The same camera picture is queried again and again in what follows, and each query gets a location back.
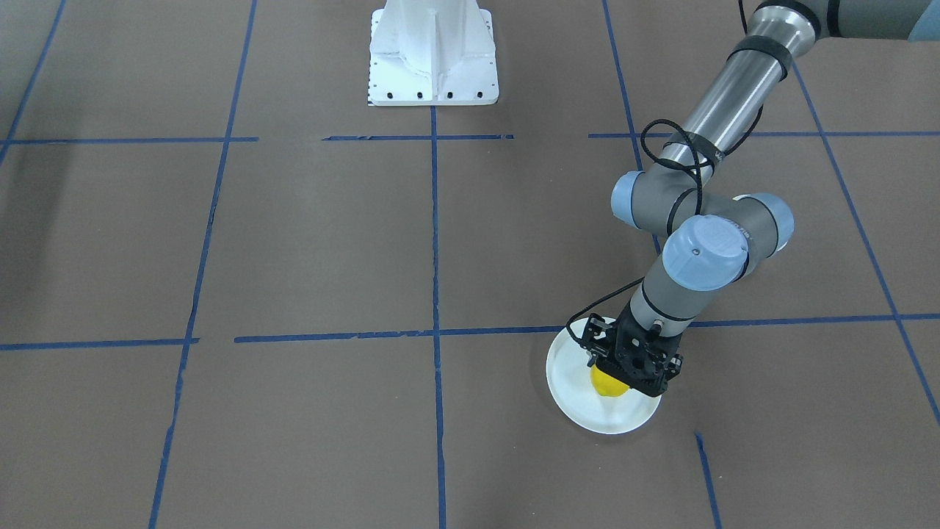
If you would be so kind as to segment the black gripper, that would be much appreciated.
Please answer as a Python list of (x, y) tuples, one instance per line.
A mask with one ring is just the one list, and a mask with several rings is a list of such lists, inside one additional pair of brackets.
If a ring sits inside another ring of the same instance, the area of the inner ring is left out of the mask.
[(637, 389), (648, 397), (659, 397), (669, 382), (682, 371), (684, 357), (679, 352), (682, 335), (661, 335), (662, 325), (650, 328), (639, 324), (631, 312), (606, 321), (590, 314), (582, 331), (582, 348), (587, 351), (587, 366)]

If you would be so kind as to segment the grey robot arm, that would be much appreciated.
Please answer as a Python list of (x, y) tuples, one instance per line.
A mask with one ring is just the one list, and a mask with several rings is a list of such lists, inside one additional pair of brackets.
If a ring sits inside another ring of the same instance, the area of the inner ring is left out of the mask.
[(782, 251), (795, 217), (767, 193), (711, 195), (705, 185), (762, 116), (773, 88), (823, 39), (938, 40), (936, 1), (764, 1), (684, 123), (658, 118), (639, 134), (645, 170), (615, 184), (614, 216), (662, 239), (661, 254), (611, 323), (591, 314), (574, 341), (588, 367), (658, 398), (679, 375), (679, 342), (726, 286)]

